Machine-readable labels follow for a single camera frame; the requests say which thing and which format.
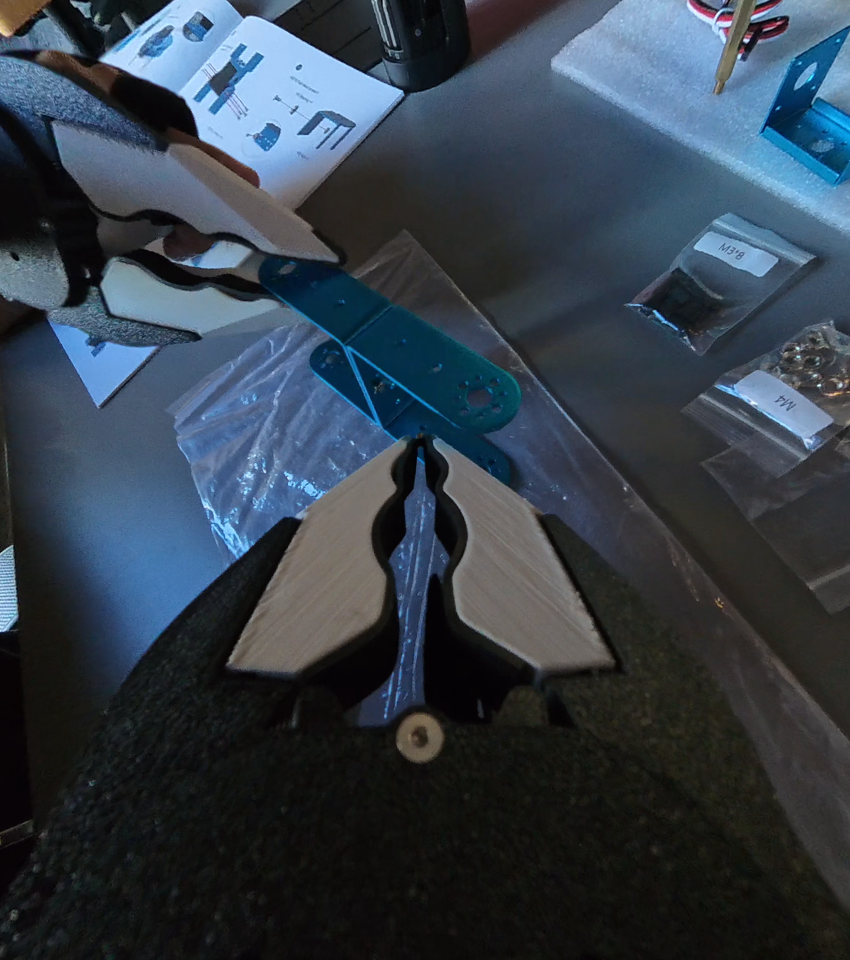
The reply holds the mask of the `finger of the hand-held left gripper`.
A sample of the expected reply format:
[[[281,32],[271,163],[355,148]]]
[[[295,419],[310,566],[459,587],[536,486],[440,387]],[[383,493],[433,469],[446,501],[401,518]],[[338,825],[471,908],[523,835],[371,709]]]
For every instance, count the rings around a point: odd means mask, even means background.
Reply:
[[[265,255],[339,264],[311,226],[203,150],[172,143],[150,150],[89,126],[51,123],[59,160],[93,207],[117,219],[165,214],[198,232],[225,236],[203,265],[240,265],[244,244]]]
[[[111,258],[98,285],[113,317],[196,335],[263,330],[264,318],[284,305],[268,295],[234,295],[211,281],[185,286],[125,258]]]

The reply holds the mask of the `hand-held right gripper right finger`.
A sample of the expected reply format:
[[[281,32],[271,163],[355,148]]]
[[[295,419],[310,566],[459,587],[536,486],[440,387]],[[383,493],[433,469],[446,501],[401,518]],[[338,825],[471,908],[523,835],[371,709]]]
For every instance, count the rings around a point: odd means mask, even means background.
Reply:
[[[508,676],[615,667],[540,512],[440,438],[427,441],[427,476],[453,634]]]

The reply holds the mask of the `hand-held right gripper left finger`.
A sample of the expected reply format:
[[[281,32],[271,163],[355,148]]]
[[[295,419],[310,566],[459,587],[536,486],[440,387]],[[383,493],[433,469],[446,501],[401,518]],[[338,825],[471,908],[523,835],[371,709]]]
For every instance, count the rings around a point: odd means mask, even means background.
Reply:
[[[389,558],[419,443],[402,438],[305,510],[230,655],[271,678],[386,678],[399,645]]]

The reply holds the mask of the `blue H-shaped metal bracket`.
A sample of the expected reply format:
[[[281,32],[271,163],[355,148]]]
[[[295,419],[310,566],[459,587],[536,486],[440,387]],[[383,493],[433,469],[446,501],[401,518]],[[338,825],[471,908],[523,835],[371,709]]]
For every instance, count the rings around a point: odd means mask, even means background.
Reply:
[[[390,437],[430,435],[505,485],[508,456],[486,440],[522,391],[500,366],[339,267],[267,256],[263,288],[328,335],[312,372]]]

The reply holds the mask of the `person's left hand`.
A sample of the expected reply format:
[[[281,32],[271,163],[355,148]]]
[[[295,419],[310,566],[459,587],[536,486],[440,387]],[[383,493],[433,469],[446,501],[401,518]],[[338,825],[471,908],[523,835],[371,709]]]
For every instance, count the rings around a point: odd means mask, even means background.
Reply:
[[[187,267],[226,270],[240,266],[252,249],[242,243],[216,239],[179,223],[162,240],[163,256]]]

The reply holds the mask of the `clear plastic bag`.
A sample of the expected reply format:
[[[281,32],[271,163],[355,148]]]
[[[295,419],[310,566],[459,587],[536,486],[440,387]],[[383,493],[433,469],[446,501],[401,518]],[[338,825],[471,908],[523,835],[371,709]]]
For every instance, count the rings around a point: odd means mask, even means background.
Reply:
[[[492,442],[514,464],[519,494],[561,520],[577,570],[592,559],[588,544],[643,596],[639,614],[657,608],[677,629],[679,638],[635,640],[651,705],[630,695],[611,714],[613,733],[644,746],[745,839],[790,825],[850,912],[850,740],[410,234],[358,276],[515,376],[521,409]],[[213,532],[234,558],[391,442],[312,373],[323,335],[287,310],[264,319],[262,339],[170,409]]]

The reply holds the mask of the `white instruction booklet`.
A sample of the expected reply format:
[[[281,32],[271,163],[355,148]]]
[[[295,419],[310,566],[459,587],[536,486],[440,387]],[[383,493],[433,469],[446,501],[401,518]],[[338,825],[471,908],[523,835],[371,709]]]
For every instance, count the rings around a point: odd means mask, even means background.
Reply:
[[[183,100],[172,96],[171,104],[183,106],[185,119],[197,127],[195,134],[178,131],[170,110],[161,107],[152,123],[165,131],[167,148],[179,143],[202,150],[299,218],[297,208],[402,98],[394,87],[271,22],[240,18],[226,2],[173,3],[104,63],[86,66],[68,54],[40,54],[38,60],[118,100],[145,69],[142,54],[156,49],[162,54],[153,61],[154,78],[183,94]],[[129,258],[171,283],[212,282],[234,296],[273,298],[259,285],[258,269],[266,257],[289,258],[250,247],[251,255],[235,268],[187,267],[163,255],[162,240],[175,226],[190,224],[154,213],[117,219],[92,207],[106,264]]]

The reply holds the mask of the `black cylindrical screwdriver set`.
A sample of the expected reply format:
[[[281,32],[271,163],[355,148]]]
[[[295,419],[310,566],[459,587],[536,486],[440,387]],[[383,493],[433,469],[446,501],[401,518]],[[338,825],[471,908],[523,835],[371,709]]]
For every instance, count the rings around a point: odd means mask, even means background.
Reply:
[[[464,1],[372,1],[389,81],[405,92],[455,75],[470,52]]]

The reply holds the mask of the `group of small zip bags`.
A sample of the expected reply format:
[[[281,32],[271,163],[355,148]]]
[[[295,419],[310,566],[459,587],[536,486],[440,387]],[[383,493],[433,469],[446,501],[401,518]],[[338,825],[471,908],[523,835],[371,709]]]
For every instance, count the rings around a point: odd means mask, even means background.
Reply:
[[[626,303],[698,355],[814,255],[724,214]],[[831,614],[850,607],[850,334],[832,319],[722,373],[683,414],[723,443],[702,463]]]

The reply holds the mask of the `white foam sheet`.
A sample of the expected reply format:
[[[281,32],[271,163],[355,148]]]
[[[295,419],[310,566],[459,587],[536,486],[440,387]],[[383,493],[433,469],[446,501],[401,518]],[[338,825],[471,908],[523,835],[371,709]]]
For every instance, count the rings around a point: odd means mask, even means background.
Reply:
[[[626,1],[580,33],[552,69],[648,125],[850,235],[850,180],[828,185],[760,135],[791,61],[850,26],[850,1],[783,2],[779,39],[739,64],[712,94],[722,43],[685,2]],[[820,90],[850,114],[850,35]]]

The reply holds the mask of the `blue round base with servo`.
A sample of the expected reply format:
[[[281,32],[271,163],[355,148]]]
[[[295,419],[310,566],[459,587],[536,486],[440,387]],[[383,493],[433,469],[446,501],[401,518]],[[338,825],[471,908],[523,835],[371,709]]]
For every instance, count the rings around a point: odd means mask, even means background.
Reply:
[[[730,5],[726,4],[723,6],[715,16],[715,26],[719,27],[721,13],[726,10],[731,11],[731,22],[730,25],[728,25],[716,69],[714,88],[712,91],[714,95],[721,95],[731,78],[739,59],[743,39],[752,24],[756,5],[756,1],[736,1]]]

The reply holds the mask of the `blue long U bracket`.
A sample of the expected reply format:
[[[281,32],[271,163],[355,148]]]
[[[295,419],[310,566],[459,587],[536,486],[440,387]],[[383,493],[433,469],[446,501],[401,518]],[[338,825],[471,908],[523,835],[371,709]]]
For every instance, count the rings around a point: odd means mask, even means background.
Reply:
[[[817,92],[849,33],[846,26],[791,61],[760,129],[763,138],[832,186],[850,179],[850,114]]]

